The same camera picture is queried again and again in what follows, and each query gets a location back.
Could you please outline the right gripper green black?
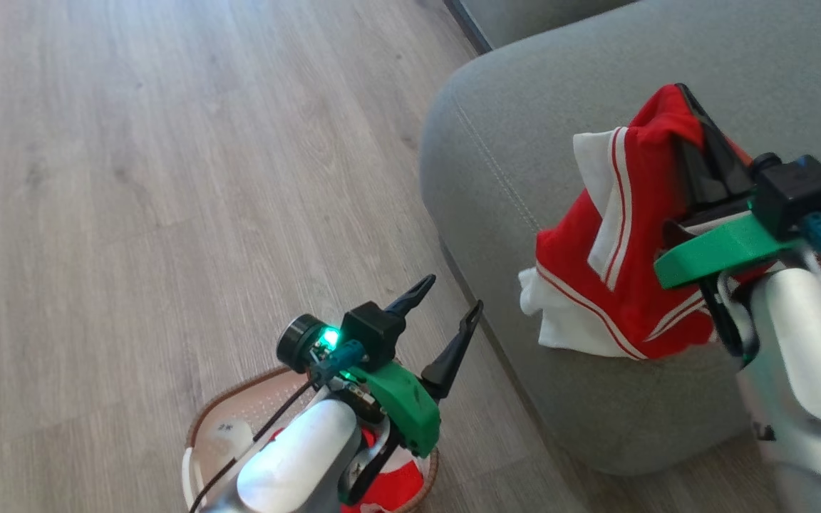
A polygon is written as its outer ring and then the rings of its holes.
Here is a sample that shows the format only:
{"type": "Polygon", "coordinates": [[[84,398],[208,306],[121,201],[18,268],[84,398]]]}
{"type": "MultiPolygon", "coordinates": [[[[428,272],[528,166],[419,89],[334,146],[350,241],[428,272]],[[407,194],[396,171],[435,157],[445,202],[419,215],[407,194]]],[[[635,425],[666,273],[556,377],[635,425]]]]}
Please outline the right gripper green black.
{"type": "Polygon", "coordinates": [[[717,276],[778,260],[802,244],[821,256],[821,162],[811,155],[782,162],[766,153],[746,165],[690,88],[676,88],[703,139],[671,139],[676,213],[662,227],[672,248],[654,264],[662,288],[710,289],[717,276]],[[703,233],[708,214],[726,207],[743,211],[703,233]]]}

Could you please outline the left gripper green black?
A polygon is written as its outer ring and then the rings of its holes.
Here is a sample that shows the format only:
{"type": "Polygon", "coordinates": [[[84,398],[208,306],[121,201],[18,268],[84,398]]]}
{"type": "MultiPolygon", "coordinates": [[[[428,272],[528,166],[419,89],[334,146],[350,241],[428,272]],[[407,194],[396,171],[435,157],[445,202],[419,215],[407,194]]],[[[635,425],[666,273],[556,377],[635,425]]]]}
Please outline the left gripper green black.
{"type": "Polygon", "coordinates": [[[452,390],[483,313],[483,301],[477,300],[442,353],[421,371],[420,382],[396,360],[396,345],[406,328],[404,318],[435,283],[436,275],[424,276],[385,310],[373,301],[356,306],[340,325],[341,340],[358,341],[367,357],[342,373],[368,387],[401,433],[404,448],[416,457],[427,457],[437,445],[442,419],[436,400],[446,399],[452,390]]]}

